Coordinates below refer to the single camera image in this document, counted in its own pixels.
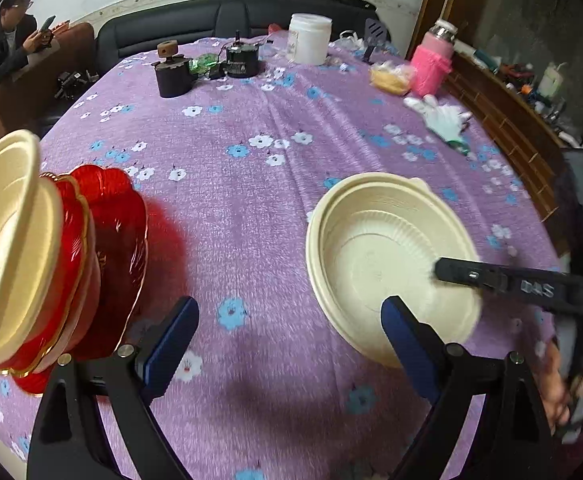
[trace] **metal screw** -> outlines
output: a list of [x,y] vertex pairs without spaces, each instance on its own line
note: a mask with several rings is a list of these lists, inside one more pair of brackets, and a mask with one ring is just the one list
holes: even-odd
[[509,359],[515,365],[521,365],[525,362],[525,358],[521,356],[518,352],[510,352]]
[[59,358],[58,358],[58,364],[60,366],[66,366],[71,362],[71,354],[62,354]]
[[460,357],[463,353],[465,353],[465,349],[462,348],[462,346],[460,346],[458,343],[449,343],[445,347],[445,350],[447,351],[447,354],[454,357]]
[[122,345],[118,348],[118,351],[116,353],[120,357],[129,357],[131,354],[133,354],[134,351],[135,348],[133,348],[133,345]]

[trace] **brown leather armrest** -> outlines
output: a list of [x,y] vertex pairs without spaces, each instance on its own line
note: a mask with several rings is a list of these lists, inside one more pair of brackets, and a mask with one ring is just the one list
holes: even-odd
[[94,27],[78,23],[56,39],[60,49],[24,72],[16,81],[0,83],[0,138],[31,127],[54,101],[61,72],[81,71],[95,64]]

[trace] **purple tablecloth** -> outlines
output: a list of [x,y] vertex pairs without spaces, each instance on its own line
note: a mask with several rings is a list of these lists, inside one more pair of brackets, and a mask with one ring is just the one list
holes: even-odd
[[[180,51],[199,56],[223,43]],[[366,65],[332,54],[345,65],[278,55],[257,78],[199,81],[174,99],[158,96],[156,55],[135,56],[42,141],[44,170],[123,168],[147,202],[148,272],[129,339],[183,293],[200,304],[190,349],[151,406],[195,479],[383,478],[427,414],[402,371],[345,343],[313,295],[307,221],[339,179],[418,176],[459,215],[483,261],[557,263],[523,185],[478,123],[466,130],[475,154],[466,158],[400,97],[372,88]],[[533,358],[550,332],[534,307],[487,301],[466,347],[503,357],[522,343]],[[23,459],[38,402],[0,379],[0,438]],[[109,406],[101,411],[121,471],[136,476]],[[478,413],[476,402],[446,476],[462,467]]]

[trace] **pink bottle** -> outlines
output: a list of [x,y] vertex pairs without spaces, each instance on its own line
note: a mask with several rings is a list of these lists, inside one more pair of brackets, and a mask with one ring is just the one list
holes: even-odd
[[451,72],[453,40],[458,29],[444,20],[425,33],[423,42],[415,49],[411,65],[416,69],[412,91],[423,97],[435,94]]

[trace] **red plate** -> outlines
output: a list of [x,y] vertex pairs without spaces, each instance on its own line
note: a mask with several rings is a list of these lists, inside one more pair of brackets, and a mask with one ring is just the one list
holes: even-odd
[[65,218],[63,220],[61,250],[52,282],[59,285],[59,294],[54,295],[54,304],[49,305],[48,321],[34,337],[18,348],[7,361],[0,363],[0,373],[9,373],[15,378],[25,378],[38,365],[42,357],[56,344],[65,326],[69,307],[82,275],[86,249],[88,206],[79,193],[78,184],[68,175],[55,177],[45,174],[56,184]]
[[[94,217],[102,280],[94,321],[71,351],[74,359],[83,361],[110,355],[122,340],[145,280],[147,216],[145,202],[124,171],[87,164],[71,176]],[[42,394],[51,369],[15,382],[26,392]]]

